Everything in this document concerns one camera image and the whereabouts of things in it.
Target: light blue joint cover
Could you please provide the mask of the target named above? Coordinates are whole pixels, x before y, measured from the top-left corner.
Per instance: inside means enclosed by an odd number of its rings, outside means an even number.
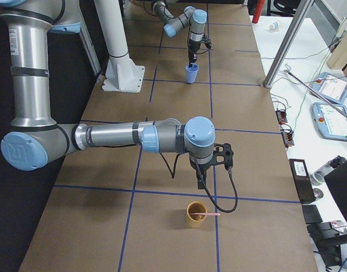
[[[185,125],[186,139],[197,147],[208,147],[215,142],[215,127],[206,117],[197,116]]]
[[[195,10],[192,15],[192,18],[198,24],[205,24],[207,17],[208,14],[204,10]]]
[[[188,10],[188,9],[195,9],[193,6],[187,6],[185,9],[184,9],[184,13]]]
[[[163,30],[166,32],[167,37],[172,38],[176,36],[176,30],[170,24],[165,24]]]
[[[10,132],[1,141],[2,155],[13,167],[32,171],[48,163],[45,148],[34,137],[23,132]]]
[[[149,153],[158,153],[158,132],[155,126],[147,126],[142,131],[142,148]]]
[[[81,31],[81,23],[53,25],[49,32],[56,34],[77,34]]]
[[[22,4],[26,0],[0,0],[0,6],[2,7],[14,7]]]

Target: red pole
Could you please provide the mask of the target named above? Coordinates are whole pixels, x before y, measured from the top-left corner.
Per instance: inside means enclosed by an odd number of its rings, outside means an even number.
[[[258,0],[257,6],[255,8],[255,13],[254,13],[254,16],[253,16],[253,20],[252,20],[253,24],[258,23],[259,16],[262,13],[262,9],[263,9],[264,3],[265,3],[265,0]]]

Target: label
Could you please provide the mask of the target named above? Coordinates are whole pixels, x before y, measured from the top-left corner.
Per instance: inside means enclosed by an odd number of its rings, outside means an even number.
[[[304,170],[304,164],[301,161],[294,161],[294,169],[297,176],[306,177],[306,170]]]
[[[17,29],[10,29],[10,52],[12,56],[19,55],[19,40],[17,36]]]

